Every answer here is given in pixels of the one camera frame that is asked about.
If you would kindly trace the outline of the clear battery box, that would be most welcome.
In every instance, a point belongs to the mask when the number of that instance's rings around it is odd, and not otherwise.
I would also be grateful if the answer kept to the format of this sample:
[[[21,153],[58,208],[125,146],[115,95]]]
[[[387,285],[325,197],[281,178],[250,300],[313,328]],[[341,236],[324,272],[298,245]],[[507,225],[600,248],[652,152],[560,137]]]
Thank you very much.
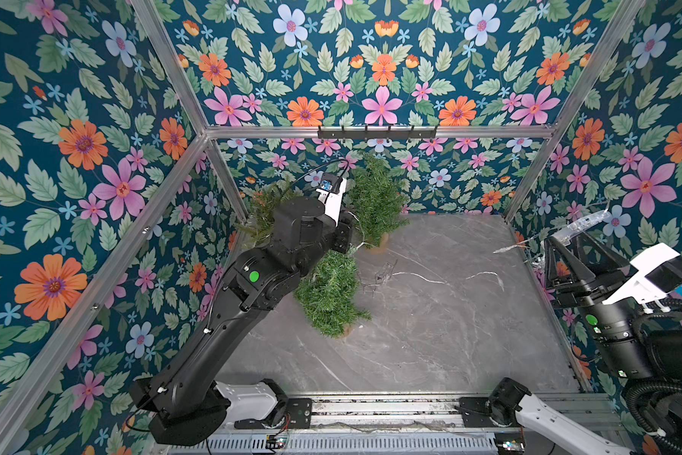
[[[584,217],[566,225],[562,229],[555,231],[552,237],[563,244],[567,244],[574,237],[605,221],[609,215],[609,210],[599,210],[598,212],[587,214]]]

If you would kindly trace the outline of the thin wire string light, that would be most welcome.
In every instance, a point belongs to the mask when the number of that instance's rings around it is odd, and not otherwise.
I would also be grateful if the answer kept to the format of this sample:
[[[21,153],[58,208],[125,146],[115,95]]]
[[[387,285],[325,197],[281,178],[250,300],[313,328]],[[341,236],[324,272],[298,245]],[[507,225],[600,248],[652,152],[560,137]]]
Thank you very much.
[[[435,284],[499,294],[536,293],[539,284],[514,228],[494,214],[411,214],[380,248],[355,254],[371,284]]]

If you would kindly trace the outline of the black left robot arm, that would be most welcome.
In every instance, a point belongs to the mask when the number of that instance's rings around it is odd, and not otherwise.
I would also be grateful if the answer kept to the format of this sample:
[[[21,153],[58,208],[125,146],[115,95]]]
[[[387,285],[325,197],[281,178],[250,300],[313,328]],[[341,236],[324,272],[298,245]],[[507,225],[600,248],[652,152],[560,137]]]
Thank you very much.
[[[347,252],[353,217],[339,193],[295,197],[274,211],[270,241],[244,251],[218,280],[210,309],[179,353],[154,377],[137,380],[136,408],[153,417],[162,445],[192,447],[218,428],[255,421],[286,423],[287,395],[272,380],[229,385],[217,375],[244,338],[330,251]]]

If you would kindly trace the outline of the light green fern christmas tree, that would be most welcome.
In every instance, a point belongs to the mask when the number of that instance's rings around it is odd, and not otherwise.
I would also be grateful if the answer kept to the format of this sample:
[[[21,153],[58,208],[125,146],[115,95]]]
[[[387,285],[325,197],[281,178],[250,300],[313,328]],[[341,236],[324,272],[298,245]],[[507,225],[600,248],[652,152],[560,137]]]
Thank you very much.
[[[299,195],[300,191],[292,189],[290,182],[286,180],[255,191],[247,202],[247,220],[244,224],[238,225],[238,230],[247,236],[252,246],[265,244],[272,235],[274,211]]]

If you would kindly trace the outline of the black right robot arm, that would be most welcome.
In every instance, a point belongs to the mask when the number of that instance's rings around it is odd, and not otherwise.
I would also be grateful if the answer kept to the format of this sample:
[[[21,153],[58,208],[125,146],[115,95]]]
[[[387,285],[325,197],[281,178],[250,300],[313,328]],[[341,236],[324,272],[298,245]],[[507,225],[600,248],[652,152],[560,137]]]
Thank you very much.
[[[682,255],[659,243],[628,260],[573,229],[544,248],[557,308],[579,309],[632,418],[682,454]]]

